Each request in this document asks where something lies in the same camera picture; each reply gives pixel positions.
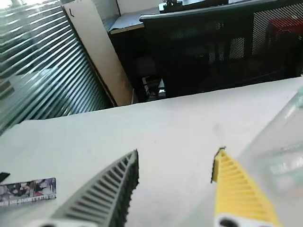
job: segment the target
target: gray plastic piece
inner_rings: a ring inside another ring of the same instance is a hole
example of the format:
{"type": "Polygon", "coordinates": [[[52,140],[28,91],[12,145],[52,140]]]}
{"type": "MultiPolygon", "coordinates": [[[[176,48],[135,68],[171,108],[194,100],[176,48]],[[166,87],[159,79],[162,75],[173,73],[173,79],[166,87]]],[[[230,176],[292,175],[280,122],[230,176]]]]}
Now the gray plastic piece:
{"type": "Polygon", "coordinates": [[[52,217],[91,221],[99,227],[122,227],[138,179],[138,152],[134,150],[94,176],[52,217]]]}

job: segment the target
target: ridged plastic part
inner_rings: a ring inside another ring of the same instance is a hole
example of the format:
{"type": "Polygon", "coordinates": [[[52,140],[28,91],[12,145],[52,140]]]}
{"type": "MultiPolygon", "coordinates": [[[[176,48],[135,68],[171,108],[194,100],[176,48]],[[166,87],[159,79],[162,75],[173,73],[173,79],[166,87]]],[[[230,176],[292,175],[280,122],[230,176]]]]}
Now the ridged plastic part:
{"type": "Polygon", "coordinates": [[[99,227],[122,227],[139,179],[137,150],[123,156],[80,188],[53,218],[85,220],[99,227]]]}
{"type": "Polygon", "coordinates": [[[217,182],[215,215],[228,213],[281,227],[270,201],[224,149],[220,149],[214,158],[212,180],[217,182]]]}

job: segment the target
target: table surface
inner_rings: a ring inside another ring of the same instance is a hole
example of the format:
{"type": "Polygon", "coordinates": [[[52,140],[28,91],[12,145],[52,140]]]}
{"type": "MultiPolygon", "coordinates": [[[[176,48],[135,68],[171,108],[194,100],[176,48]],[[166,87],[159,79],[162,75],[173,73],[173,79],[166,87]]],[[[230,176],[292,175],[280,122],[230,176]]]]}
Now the table surface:
{"type": "Polygon", "coordinates": [[[135,148],[140,179],[126,226],[176,226],[210,187],[218,148],[237,157],[302,85],[300,77],[15,125],[0,137],[1,171],[11,173],[3,183],[56,177],[57,199],[1,210],[0,226],[51,215],[135,148]]]}

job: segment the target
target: sticker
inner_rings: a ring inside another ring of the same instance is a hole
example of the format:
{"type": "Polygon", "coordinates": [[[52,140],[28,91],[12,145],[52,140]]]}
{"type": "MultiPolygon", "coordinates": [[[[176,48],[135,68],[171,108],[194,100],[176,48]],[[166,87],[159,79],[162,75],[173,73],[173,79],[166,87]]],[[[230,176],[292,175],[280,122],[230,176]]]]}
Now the sticker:
{"type": "Polygon", "coordinates": [[[0,207],[56,198],[56,178],[0,185],[0,207]]]}

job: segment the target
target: red object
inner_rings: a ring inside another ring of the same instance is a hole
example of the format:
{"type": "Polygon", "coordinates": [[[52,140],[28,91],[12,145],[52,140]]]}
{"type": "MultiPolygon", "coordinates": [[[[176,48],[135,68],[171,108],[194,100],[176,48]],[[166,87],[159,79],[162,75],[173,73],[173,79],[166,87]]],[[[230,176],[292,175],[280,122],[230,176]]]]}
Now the red object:
{"type": "Polygon", "coordinates": [[[274,33],[277,36],[286,31],[303,34],[303,18],[277,18],[270,20],[270,23],[274,26],[274,33]]]}
{"type": "Polygon", "coordinates": [[[43,195],[42,193],[39,193],[39,192],[36,192],[35,193],[35,196],[40,196],[40,195],[43,195]]]}

